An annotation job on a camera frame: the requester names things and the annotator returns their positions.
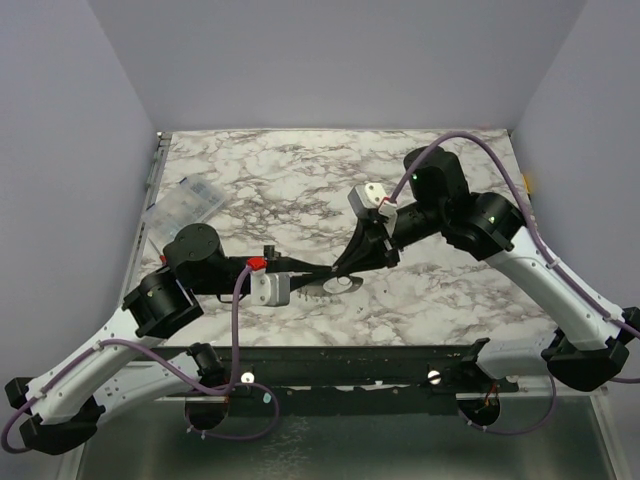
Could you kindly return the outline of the silver metal keyring holder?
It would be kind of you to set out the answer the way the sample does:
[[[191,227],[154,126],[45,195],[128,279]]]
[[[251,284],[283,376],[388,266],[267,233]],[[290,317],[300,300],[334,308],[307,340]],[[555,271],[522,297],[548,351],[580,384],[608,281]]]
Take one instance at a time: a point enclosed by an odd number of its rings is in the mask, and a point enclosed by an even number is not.
[[[328,276],[312,280],[310,283],[298,289],[298,292],[305,298],[328,300],[340,295],[354,293],[358,291],[363,284],[364,280],[355,275]]]

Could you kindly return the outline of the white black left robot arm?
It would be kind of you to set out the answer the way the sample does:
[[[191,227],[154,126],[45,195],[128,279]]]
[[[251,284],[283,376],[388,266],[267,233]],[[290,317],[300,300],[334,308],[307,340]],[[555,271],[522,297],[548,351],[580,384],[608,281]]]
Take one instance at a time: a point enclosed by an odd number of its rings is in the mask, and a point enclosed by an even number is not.
[[[164,265],[145,276],[78,350],[38,377],[6,385],[15,412],[1,433],[3,450],[60,455],[89,440],[100,420],[120,407],[180,391],[229,396],[242,376],[240,301],[284,306],[291,291],[334,272],[270,247],[260,256],[228,256],[217,231],[204,223],[182,228],[163,254]],[[196,344],[174,361],[153,351],[202,316],[200,295],[232,298],[230,367],[209,344]]]

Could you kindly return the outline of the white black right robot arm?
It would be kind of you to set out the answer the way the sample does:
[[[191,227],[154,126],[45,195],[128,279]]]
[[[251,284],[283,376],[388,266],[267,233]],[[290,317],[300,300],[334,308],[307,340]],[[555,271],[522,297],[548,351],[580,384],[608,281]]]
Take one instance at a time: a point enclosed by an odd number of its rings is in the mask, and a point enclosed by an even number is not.
[[[638,328],[637,308],[623,309],[597,294],[547,250],[524,216],[522,204],[470,191],[458,157],[439,146],[411,151],[404,159],[414,203],[398,207],[376,183],[349,194],[358,221],[332,270],[338,277],[392,268],[400,252],[439,233],[505,275],[555,322],[554,331],[520,340],[482,340],[459,367],[461,383],[481,391],[494,379],[549,374],[590,392],[616,381]]]

